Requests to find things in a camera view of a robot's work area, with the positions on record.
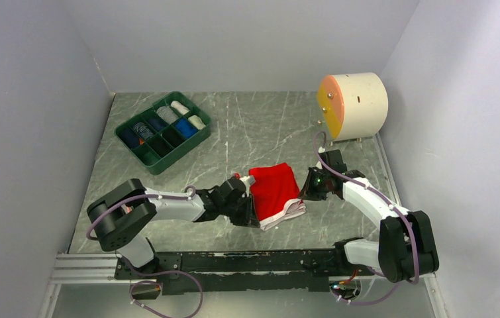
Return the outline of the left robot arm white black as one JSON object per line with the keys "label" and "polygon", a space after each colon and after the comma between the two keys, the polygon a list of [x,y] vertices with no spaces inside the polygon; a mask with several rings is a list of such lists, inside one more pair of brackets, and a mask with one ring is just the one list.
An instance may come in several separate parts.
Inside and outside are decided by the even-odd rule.
{"label": "left robot arm white black", "polygon": [[87,216],[87,239],[127,259],[141,278],[151,278],[158,269],[152,243],[140,234],[152,221],[201,223],[224,216],[234,226],[260,227],[249,184],[236,177],[210,189],[189,185],[183,192],[149,189],[133,178],[93,202]]}

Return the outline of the red white underwear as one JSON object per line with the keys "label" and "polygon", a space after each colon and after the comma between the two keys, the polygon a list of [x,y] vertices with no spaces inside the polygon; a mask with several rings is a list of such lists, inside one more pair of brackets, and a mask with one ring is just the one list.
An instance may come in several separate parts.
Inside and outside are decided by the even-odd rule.
{"label": "red white underwear", "polygon": [[293,170],[287,163],[251,168],[248,173],[255,179],[250,186],[250,193],[263,231],[306,213],[306,205],[299,198]]}

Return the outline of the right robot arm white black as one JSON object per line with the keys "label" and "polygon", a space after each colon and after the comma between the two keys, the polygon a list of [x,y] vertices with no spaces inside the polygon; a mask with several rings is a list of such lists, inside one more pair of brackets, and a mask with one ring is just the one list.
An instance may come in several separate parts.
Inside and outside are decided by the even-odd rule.
{"label": "right robot arm white black", "polygon": [[348,170],[338,150],[317,153],[299,198],[326,200],[328,194],[351,204],[378,229],[379,238],[351,238],[335,243],[334,269],[348,275],[358,266],[378,270],[390,282],[416,282],[434,273],[440,263],[429,216],[410,211],[376,189],[366,176]]}

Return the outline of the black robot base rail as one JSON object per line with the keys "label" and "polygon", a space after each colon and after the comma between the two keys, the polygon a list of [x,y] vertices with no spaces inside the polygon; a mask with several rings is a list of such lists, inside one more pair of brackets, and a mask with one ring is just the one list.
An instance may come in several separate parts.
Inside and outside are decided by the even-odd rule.
{"label": "black robot base rail", "polygon": [[338,282],[371,276],[347,261],[341,248],[244,252],[159,252],[157,259],[132,270],[119,259],[116,280],[156,280],[164,295],[187,292],[292,290],[326,292]]}

